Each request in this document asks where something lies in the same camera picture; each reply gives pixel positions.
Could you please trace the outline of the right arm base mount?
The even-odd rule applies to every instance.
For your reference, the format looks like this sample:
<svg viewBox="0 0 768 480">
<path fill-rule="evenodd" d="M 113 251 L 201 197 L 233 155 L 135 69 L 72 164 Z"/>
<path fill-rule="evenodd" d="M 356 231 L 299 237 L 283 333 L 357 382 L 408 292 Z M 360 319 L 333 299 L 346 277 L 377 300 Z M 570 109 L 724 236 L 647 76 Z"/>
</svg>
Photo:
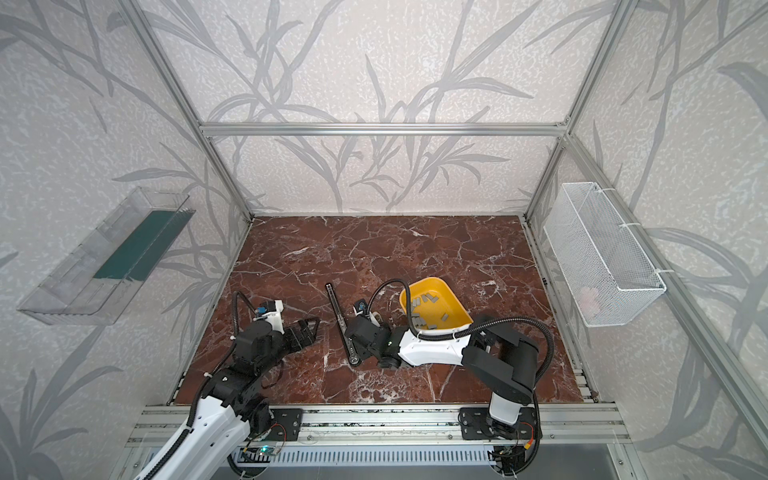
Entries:
<svg viewBox="0 0 768 480">
<path fill-rule="evenodd" d="M 458 422 L 463 440 L 528 442 L 538 441 L 542 436 L 538 415 L 532 406 L 523 407 L 512 425 L 492 419 L 488 407 L 461 408 Z"/>
</svg>

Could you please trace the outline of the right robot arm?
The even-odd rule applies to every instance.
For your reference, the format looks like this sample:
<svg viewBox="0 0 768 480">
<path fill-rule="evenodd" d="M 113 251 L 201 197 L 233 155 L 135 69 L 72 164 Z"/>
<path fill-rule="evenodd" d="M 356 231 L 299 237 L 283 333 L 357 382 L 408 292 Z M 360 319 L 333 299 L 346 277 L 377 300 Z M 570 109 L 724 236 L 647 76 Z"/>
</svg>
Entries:
<svg viewBox="0 0 768 480">
<path fill-rule="evenodd" d="M 374 311 L 374 301 L 392 285 L 402 287 L 403 326 L 389 326 Z M 492 392 L 487 418 L 494 429 L 513 427 L 525 409 L 536 410 L 536 387 L 555 353 L 544 322 L 524 316 L 475 321 L 438 277 L 387 280 L 368 300 L 357 302 L 354 312 L 350 320 L 336 314 L 352 364 L 373 357 L 383 369 L 460 366 Z"/>
</svg>

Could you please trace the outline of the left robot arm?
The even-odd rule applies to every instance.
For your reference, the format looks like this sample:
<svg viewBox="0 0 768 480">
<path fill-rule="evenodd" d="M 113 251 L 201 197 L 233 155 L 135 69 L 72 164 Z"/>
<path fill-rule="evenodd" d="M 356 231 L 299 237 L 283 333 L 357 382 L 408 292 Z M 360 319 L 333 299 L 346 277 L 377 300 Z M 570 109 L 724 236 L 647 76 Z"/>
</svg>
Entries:
<svg viewBox="0 0 768 480">
<path fill-rule="evenodd" d="M 139 479 L 210 479 L 223 465 L 239 479 L 253 479 L 254 468 L 236 463 L 241 444 L 268 436 L 280 423 L 264 395 L 263 377 L 284 359 L 317 340 L 320 319 L 300 319 L 286 326 L 280 300 L 254 305 L 242 292 L 232 294 L 234 332 L 216 367 L 204 375 L 187 419 Z"/>
</svg>

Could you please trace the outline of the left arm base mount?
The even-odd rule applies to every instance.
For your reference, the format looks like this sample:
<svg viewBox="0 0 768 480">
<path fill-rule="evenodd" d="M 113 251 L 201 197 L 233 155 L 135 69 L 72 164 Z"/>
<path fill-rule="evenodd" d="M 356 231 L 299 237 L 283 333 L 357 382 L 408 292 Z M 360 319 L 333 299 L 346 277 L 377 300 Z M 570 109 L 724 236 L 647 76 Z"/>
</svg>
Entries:
<svg viewBox="0 0 768 480">
<path fill-rule="evenodd" d="M 266 441 L 296 442 L 302 426 L 304 411 L 301 408 L 271 409 L 271 423 Z"/>
</svg>

